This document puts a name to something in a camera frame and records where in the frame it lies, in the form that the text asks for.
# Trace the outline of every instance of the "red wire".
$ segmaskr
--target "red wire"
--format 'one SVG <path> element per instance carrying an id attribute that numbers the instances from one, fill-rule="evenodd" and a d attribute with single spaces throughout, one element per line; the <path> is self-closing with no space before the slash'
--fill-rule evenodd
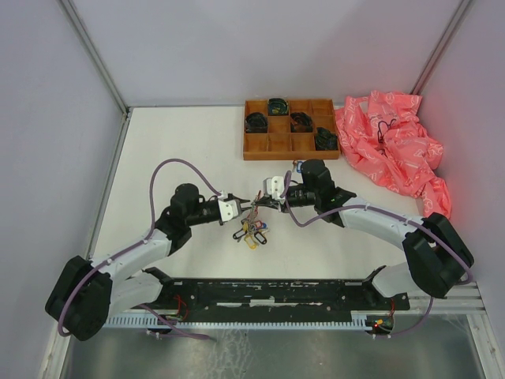
<path id="1" fill-rule="evenodd" d="M 179 317 L 181 315 L 181 305 L 185 306 L 186 312 L 184 314 L 184 317 L 182 318 L 181 321 L 184 321 L 186 318 L 188 318 L 189 315 L 189 307 L 188 305 L 182 301 L 182 298 L 180 295 L 175 295 L 174 298 L 178 300 L 178 308 L 177 308 L 177 316 Z"/>

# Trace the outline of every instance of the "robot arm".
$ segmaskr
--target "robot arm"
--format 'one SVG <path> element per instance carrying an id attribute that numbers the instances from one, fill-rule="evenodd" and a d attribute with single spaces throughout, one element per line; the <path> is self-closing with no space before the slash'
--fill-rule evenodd
<path id="1" fill-rule="evenodd" d="M 64 327 L 76 338 L 91 338 L 108 317 L 154 302 L 162 289 L 169 287 L 165 285 L 170 277 L 157 269 L 148 268 L 139 275 L 134 274 L 182 248 L 191 238 L 190 227 L 211 222 L 223 224 L 239 217 L 247 210 L 241 207 L 245 202 L 248 201 L 226 193 L 205 200 L 195 185 L 180 185 L 170 199 L 170 206 L 155 222 L 155 230 L 137 247 L 114 260 L 110 258 L 117 252 L 90 261 L 82 257 L 68 261 L 47 301 L 46 311 L 58 320 L 77 284 L 93 268 L 108 260 L 108 265 L 100 268 L 89 284 L 80 289 L 64 320 Z"/>
<path id="2" fill-rule="evenodd" d="M 375 235 L 403 250 L 406 255 L 406 263 L 383 266 L 374 271 L 372 284 L 382 296 L 390 298 L 398 293 L 421 289 L 435 298 L 443 298 L 465 273 L 465 269 L 442 246 L 409 222 L 431 231 L 453 249 L 468 267 L 473 265 L 472 254 L 445 216 L 437 213 L 427 218 L 401 215 L 407 220 L 402 222 L 387 215 L 393 212 L 374 212 L 371 209 L 375 207 L 365 199 L 335 187 L 330 171 L 322 160 L 305 161 L 301 165 L 301 177 L 303 184 L 289 186 L 285 197 L 282 196 L 285 189 L 283 177 L 266 179 L 264 192 L 267 196 L 255 205 L 288 212 L 287 201 L 291 208 L 312 205 L 320 215 L 333 209 L 350 207 L 325 216 L 323 220 Z"/>

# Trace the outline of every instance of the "metal frame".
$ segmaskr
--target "metal frame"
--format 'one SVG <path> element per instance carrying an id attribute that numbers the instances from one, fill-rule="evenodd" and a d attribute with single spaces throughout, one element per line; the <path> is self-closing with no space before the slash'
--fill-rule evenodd
<path id="1" fill-rule="evenodd" d="M 449 20 L 449 24 L 442 33 L 439 42 L 435 45 L 432 54 L 428 58 L 425 67 L 421 71 L 421 75 L 416 81 L 416 84 L 412 88 L 413 95 L 420 95 L 426 87 L 430 77 L 432 77 L 435 72 L 436 67 L 439 65 L 444 53 L 451 44 L 456 32 L 465 20 L 466 15 L 470 11 L 470 8 L 475 3 L 475 0 L 462 0 L 459 3 L 458 8 Z"/>
<path id="2" fill-rule="evenodd" d="M 119 159 L 121 158 L 121 153 L 123 150 L 123 145 L 125 144 L 126 133 L 128 132 L 129 122 L 132 118 L 132 111 L 130 111 L 126 117 L 123 119 L 121 125 L 121 131 L 119 132 L 118 142 L 116 143 L 116 148 L 114 150 L 114 156 L 110 164 L 109 174 L 107 176 L 107 181 L 105 188 L 103 189 L 102 200 L 100 201 L 100 206 L 98 214 L 96 215 L 95 226 L 93 227 L 93 232 L 88 245 L 88 249 L 84 255 L 85 258 L 90 259 L 93 257 L 95 252 L 96 243 L 98 242 L 98 236 L 100 228 L 102 227 L 103 217 L 105 216 L 105 210 L 107 209 L 107 202 L 109 201 L 110 192 L 112 190 L 112 183 L 114 182 L 114 176 L 118 170 Z"/>
<path id="3" fill-rule="evenodd" d="M 91 59 L 93 65 L 95 66 L 98 75 L 102 78 L 103 83 L 109 89 L 110 94 L 114 98 L 116 105 L 119 110 L 123 114 L 128 113 L 128 107 L 126 106 L 125 101 L 123 100 L 121 94 L 116 87 L 116 84 L 112 80 L 112 77 L 105 66 L 102 58 L 100 57 L 98 51 L 96 50 L 95 45 L 90 38 L 86 27 L 84 26 L 84 22 L 81 20 L 79 13 L 77 12 L 76 6 L 73 4 L 72 0 L 56 0 L 60 7 L 63 10 L 63 13 L 66 15 L 70 25 L 75 31 L 77 38 L 79 38 L 82 47 L 88 54 L 88 57 Z"/>
<path id="4" fill-rule="evenodd" d="M 505 378 L 505 364 L 492 332 L 487 314 L 467 316 L 473 342 L 481 360 L 482 370 L 488 379 Z"/>

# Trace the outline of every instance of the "white table surface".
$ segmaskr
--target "white table surface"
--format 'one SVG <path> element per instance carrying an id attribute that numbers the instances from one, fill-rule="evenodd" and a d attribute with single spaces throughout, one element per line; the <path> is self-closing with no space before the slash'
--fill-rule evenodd
<path id="1" fill-rule="evenodd" d="M 148 185 L 154 168 L 168 158 L 197 166 L 217 190 L 253 198 L 263 179 L 284 175 L 288 161 L 242 159 L 243 107 L 136 108 L 99 231 L 94 256 L 100 257 L 138 240 L 149 226 Z M 417 202 L 374 185 L 341 156 L 326 161 L 337 186 L 396 212 L 419 214 Z M 180 163 L 165 166 L 155 183 L 156 215 L 170 203 L 177 185 L 191 182 L 205 197 L 205 184 Z M 312 207 L 295 209 L 299 220 L 316 215 Z M 241 224 L 232 220 L 192 228 L 193 236 L 174 255 L 157 261 L 173 277 L 202 278 L 365 278 L 380 265 L 405 261 L 404 253 L 371 235 L 317 221 L 297 227 L 289 215 L 260 208 L 268 224 L 268 244 L 250 250 L 232 234 Z"/>

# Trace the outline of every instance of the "white wall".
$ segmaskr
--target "white wall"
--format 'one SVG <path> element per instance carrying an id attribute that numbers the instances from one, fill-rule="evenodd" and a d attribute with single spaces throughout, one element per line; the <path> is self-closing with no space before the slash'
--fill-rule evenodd
<path id="1" fill-rule="evenodd" d="M 34 378 L 45 302 L 95 222 L 121 115 L 55 0 L 0 5 L 0 377 Z"/>
<path id="2" fill-rule="evenodd" d="M 130 106 L 409 92 L 459 0 L 74 0 Z"/>
<path id="3" fill-rule="evenodd" d="M 474 272 L 505 353 L 505 27 L 503 0 L 475 3 L 428 83 L 421 120 L 442 141 L 440 167 L 452 222 L 475 256 Z"/>

